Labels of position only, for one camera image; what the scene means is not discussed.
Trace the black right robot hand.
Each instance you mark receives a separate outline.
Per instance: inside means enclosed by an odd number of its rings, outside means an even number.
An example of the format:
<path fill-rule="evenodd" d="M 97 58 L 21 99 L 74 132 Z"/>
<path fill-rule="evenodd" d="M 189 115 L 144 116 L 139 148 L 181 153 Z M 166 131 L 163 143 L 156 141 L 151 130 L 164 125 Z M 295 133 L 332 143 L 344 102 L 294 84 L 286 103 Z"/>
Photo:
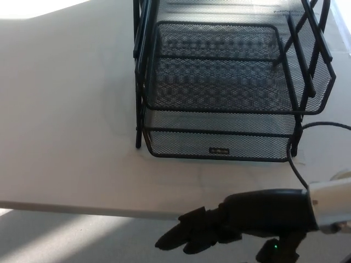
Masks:
<path fill-rule="evenodd" d="M 257 262 L 296 262 L 307 233 L 318 230 L 309 195 L 299 189 L 273 189 L 227 196 L 215 209 L 197 208 L 178 218 L 155 247 L 183 246 L 188 255 L 216 244 L 240 241 L 243 235 L 267 238 Z"/>

